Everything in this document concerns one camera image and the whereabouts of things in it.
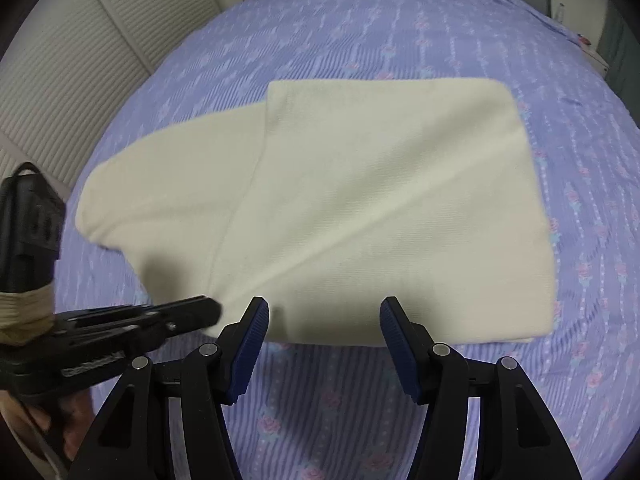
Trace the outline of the person left hand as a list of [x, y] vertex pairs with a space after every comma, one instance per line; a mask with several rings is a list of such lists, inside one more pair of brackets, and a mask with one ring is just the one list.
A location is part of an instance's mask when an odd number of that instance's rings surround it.
[[[52, 434], [51, 414], [32, 406], [23, 408], [7, 391], [1, 391], [1, 414], [26, 448], [35, 456], [43, 457], [35, 428], [38, 427], [45, 434]], [[55, 431], [55, 434], [62, 436], [63, 452], [69, 460], [73, 460], [94, 419], [91, 391], [84, 390], [61, 399], [53, 414], [62, 414], [65, 426], [62, 430]]]

